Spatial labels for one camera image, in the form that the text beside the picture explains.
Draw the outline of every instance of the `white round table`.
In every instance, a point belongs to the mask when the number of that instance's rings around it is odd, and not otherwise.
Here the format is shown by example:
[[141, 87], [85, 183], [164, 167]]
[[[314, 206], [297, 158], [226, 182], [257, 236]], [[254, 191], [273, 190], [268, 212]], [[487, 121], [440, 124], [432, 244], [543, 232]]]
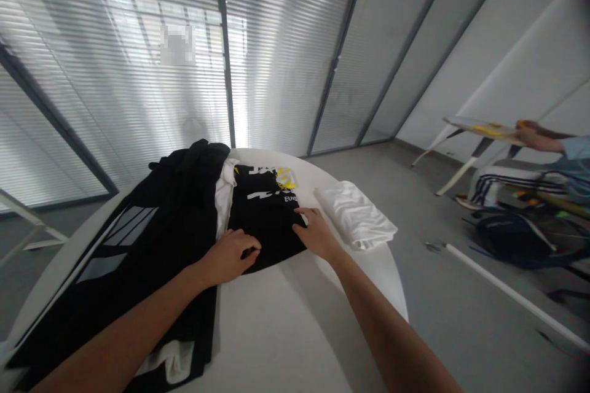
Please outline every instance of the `white round table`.
[[[232, 149], [229, 156], [246, 165], [291, 168], [302, 207], [319, 207], [313, 189], [336, 182], [316, 166], [278, 152]], [[18, 314], [7, 349], [37, 318], [90, 239], [131, 190], [105, 203], [64, 244]], [[407, 320], [389, 247], [383, 244], [366, 252], [345, 249]], [[324, 260], [304, 251], [220, 287], [211, 364], [202, 377], [175, 391], [385, 392], [386, 388], [336, 275]]]

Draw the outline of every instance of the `black t-shirt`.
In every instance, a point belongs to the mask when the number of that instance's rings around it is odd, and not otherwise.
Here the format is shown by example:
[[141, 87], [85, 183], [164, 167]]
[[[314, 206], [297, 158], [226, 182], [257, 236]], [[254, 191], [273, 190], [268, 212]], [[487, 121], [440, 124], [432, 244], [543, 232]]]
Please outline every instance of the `black t-shirt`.
[[305, 227], [292, 190], [277, 182], [275, 168], [237, 165], [234, 169], [236, 187], [229, 217], [229, 228], [244, 229], [262, 246], [256, 263], [246, 273], [252, 273], [279, 263], [305, 250], [293, 232], [293, 224]]

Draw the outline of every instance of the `metal window frame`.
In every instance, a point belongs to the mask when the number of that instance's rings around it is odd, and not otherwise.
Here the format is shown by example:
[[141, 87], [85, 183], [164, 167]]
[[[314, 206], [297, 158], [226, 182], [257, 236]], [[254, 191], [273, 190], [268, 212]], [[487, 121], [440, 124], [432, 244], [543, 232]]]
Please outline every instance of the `metal window frame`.
[[229, 59], [229, 36], [227, 33], [227, 7], [226, 0], [217, 0], [219, 12], [221, 13], [221, 31], [223, 33], [223, 58], [225, 61], [224, 75], [226, 79], [227, 95], [227, 120], [229, 122], [229, 139], [231, 148], [235, 148], [235, 126], [234, 126], [234, 98], [232, 94], [232, 68]]
[[21, 61], [10, 53], [9, 48], [0, 42], [0, 64], [10, 74], [14, 81], [20, 86], [23, 92], [41, 111], [43, 116], [57, 130], [61, 137], [68, 143], [72, 150], [78, 155], [86, 167], [100, 181], [107, 192], [111, 195], [119, 193], [119, 189], [111, 178], [98, 163], [96, 158], [90, 153], [76, 132], [67, 123], [66, 119], [60, 114], [57, 108], [51, 103], [49, 97], [43, 89], [37, 84], [35, 79], [21, 63]]
[[428, 12], [430, 11], [430, 8], [432, 7], [434, 2], [435, 2], [435, 0], [426, 0], [424, 2], [422, 9], [420, 10], [418, 17], [416, 18], [416, 21], [412, 25], [412, 29], [410, 30], [410, 33], [408, 34], [407, 39], [406, 39], [404, 45], [402, 46], [402, 49], [398, 55], [398, 58], [395, 61], [395, 63], [393, 64], [393, 68], [391, 69], [391, 73], [390, 73], [387, 81], [385, 82], [385, 85], [383, 85], [383, 89], [381, 90], [381, 92], [377, 98], [377, 101], [373, 104], [373, 107], [371, 109], [371, 113], [369, 114], [367, 121], [365, 121], [361, 131], [359, 132], [358, 136], [356, 137], [355, 147], [360, 146], [361, 143], [363, 142], [363, 138], [366, 135], [367, 131], [369, 130], [369, 127], [371, 126], [373, 118], [375, 118], [375, 115], [377, 115], [377, 111], [379, 110], [381, 103], [385, 99], [385, 95], [387, 94], [387, 91], [391, 87], [391, 83], [393, 83], [393, 80], [395, 79], [395, 76], [397, 75], [402, 63], [404, 62], [407, 53], [410, 51], [410, 48], [412, 47], [412, 43], [414, 43], [416, 35], [418, 35], [418, 32], [420, 31], [420, 28], [422, 27], [424, 20], [426, 20], [426, 16], [428, 15]]
[[[371, 144], [377, 144], [377, 143], [381, 143], [381, 142], [392, 141], [392, 140], [395, 139], [395, 137], [397, 136], [397, 134], [399, 133], [399, 131], [403, 127], [404, 123], [406, 123], [406, 120], [410, 117], [410, 115], [414, 111], [415, 107], [418, 105], [418, 103], [422, 99], [422, 96], [426, 93], [426, 91], [430, 87], [430, 84], [432, 83], [432, 81], [434, 81], [436, 75], [441, 70], [441, 68], [443, 67], [444, 63], [447, 61], [449, 55], [451, 54], [451, 52], [453, 52], [453, 49], [455, 48], [455, 46], [457, 45], [457, 43], [459, 42], [459, 40], [461, 39], [461, 37], [463, 36], [463, 34], [465, 33], [465, 31], [467, 30], [467, 27], [469, 27], [469, 25], [471, 24], [471, 22], [473, 21], [473, 19], [475, 18], [475, 16], [478, 14], [479, 10], [481, 9], [481, 7], [484, 5], [485, 2], [486, 2], [486, 0], [479, 0], [479, 3], [477, 3], [476, 6], [475, 6], [475, 8], [473, 8], [473, 12], [464, 21], [463, 26], [459, 29], [459, 32], [455, 36], [455, 39], [450, 43], [448, 49], [446, 50], [446, 52], [441, 57], [440, 62], [435, 66], [433, 72], [430, 74], [430, 77], [428, 77], [428, 79], [425, 82], [424, 86], [422, 87], [422, 89], [420, 89], [419, 93], [417, 94], [417, 96], [416, 96], [417, 98], [412, 103], [412, 105], [410, 107], [408, 107], [408, 109], [407, 109], [407, 111], [406, 111], [406, 113], [404, 115], [404, 118], [402, 119], [402, 121], [400, 122], [400, 124], [398, 125], [398, 127], [396, 127], [393, 130], [393, 133], [389, 137], [387, 137], [387, 138], [383, 138], [383, 139], [379, 139], [379, 140], [373, 140], [373, 141], [369, 141], [369, 142], [366, 142], [366, 143], [363, 143], [362, 142], [362, 138], [360, 138], [360, 140], [361, 140], [360, 144], [357, 144], [354, 147], [370, 146]], [[375, 117], [375, 115], [377, 115], [377, 112], [375, 112], [375, 114], [371, 118], [371, 121], [369, 121], [369, 125], [367, 126], [367, 130], [371, 126], [372, 119]]]
[[324, 110], [326, 109], [326, 103], [328, 102], [328, 95], [330, 94], [330, 89], [332, 87], [332, 81], [334, 80], [334, 75], [336, 74], [336, 69], [338, 68], [338, 62], [340, 61], [340, 55], [342, 54], [342, 49], [344, 48], [344, 40], [346, 40], [346, 35], [348, 33], [348, 27], [350, 25], [350, 20], [352, 19], [352, 14], [355, 11], [356, 0], [348, 0], [348, 5], [346, 7], [346, 14], [344, 19], [342, 20], [342, 26], [340, 27], [340, 34], [338, 37], [338, 44], [336, 45], [336, 52], [334, 53], [334, 57], [332, 58], [332, 62], [330, 63], [330, 68], [328, 72], [328, 77], [326, 78], [326, 85], [324, 86], [323, 93], [321, 95], [320, 106], [318, 108], [318, 113], [315, 117], [315, 123], [313, 124], [312, 135], [309, 139], [309, 145], [307, 147], [307, 157], [312, 156], [313, 145], [315, 144], [315, 139], [318, 135], [318, 130], [320, 129], [321, 119], [324, 116]]

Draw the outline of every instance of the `garment sleeve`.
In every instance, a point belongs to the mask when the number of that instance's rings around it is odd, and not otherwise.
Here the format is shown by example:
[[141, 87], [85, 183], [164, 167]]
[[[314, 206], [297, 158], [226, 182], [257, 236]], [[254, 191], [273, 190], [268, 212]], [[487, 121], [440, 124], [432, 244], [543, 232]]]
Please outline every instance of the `garment sleeve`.
[[590, 135], [560, 140], [568, 160], [587, 160], [590, 158]]

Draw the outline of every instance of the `hand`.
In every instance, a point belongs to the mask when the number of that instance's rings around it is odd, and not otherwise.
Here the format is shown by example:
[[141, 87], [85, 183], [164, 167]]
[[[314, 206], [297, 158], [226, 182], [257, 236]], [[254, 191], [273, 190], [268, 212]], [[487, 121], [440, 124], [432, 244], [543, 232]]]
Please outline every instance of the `hand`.
[[514, 135], [529, 147], [534, 146], [535, 140], [538, 137], [537, 132], [534, 129], [528, 127], [518, 129]]
[[297, 208], [295, 213], [307, 218], [307, 228], [293, 224], [293, 231], [310, 251], [328, 262], [343, 252], [319, 209]]
[[541, 128], [541, 126], [539, 125], [539, 123], [537, 123], [536, 121], [533, 121], [533, 120], [518, 120], [516, 122], [516, 128], [517, 129], [529, 128], [529, 129], [534, 130], [535, 132], [538, 132], [539, 129]]
[[[242, 259], [242, 254], [252, 247], [254, 250]], [[207, 287], [217, 286], [244, 273], [256, 262], [260, 249], [261, 245], [255, 237], [246, 235], [242, 229], [230, 229], [195, 266], [198, 267], [198, 274], [205, 280]]]

